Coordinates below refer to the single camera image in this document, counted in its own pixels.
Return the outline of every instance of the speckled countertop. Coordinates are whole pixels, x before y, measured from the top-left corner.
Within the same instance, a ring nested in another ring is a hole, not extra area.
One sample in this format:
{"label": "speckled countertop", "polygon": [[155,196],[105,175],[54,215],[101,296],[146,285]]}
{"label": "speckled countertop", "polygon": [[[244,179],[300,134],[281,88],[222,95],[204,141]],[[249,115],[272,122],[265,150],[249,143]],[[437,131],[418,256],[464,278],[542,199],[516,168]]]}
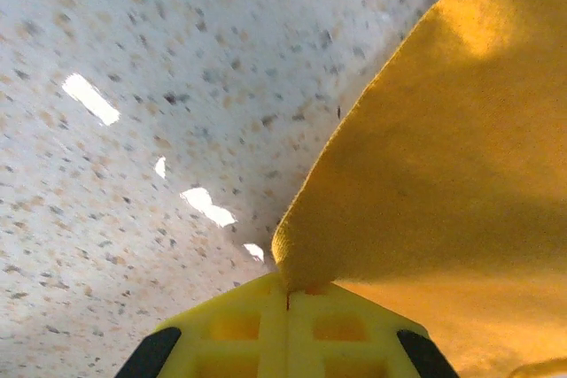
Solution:
{"label": "speckled countertop", "polygon": [[0,373],[113,376],[264,274],[243,244],[434,1],[0,0]]}

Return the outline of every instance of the yellow towel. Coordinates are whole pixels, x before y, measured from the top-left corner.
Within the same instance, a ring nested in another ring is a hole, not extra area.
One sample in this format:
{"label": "yellow towel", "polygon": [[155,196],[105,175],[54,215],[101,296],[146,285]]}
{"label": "yellow towel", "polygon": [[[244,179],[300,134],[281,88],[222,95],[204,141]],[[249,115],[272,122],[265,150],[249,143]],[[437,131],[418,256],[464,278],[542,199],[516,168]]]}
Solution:
{"label": "yellow towel", "polygon": [[435,4],[272,248],[290,290],[372,282],[462,376],[566,356],[567,0]]}

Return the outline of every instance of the white speckled surface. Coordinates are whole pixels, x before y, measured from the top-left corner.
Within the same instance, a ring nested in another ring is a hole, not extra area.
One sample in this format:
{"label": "white speckled surface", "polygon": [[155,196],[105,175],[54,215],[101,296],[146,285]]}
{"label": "white speckled surface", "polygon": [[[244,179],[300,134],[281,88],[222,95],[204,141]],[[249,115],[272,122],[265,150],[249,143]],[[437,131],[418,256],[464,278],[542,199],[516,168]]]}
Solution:
{"label": "white speckled surface", "polygon": [[[0,0],[0,373],[113,376],[160,320],[264,274],[240,246],[268,247],[434,1]],[[74,73],[118,121],[62,89]]]}

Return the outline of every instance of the yellow plastic part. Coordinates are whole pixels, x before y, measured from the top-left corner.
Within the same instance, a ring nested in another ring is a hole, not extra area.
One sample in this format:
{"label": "yellow plastic part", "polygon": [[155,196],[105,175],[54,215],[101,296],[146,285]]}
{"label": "yellow plastic part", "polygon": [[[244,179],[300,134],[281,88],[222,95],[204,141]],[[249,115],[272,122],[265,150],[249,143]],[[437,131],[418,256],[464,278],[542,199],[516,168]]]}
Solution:
{"label": "yellow plastic part", "polygon": [[419,378],[412,320],[330,284],[286,295],[268,274],[161,323],[182,335],[159,378]]}

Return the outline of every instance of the yellow cloth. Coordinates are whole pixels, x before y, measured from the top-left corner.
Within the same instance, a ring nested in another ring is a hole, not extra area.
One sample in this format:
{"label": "yellow cloth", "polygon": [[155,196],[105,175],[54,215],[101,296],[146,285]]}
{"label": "yellow cloth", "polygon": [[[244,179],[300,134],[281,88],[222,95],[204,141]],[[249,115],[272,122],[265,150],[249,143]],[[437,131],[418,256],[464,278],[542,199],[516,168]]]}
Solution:
{"label": "yellow cloth", "polygon": [[420,320],[462,376],[567,356],[567,0],[440,0],[276,231],[290,290]]}

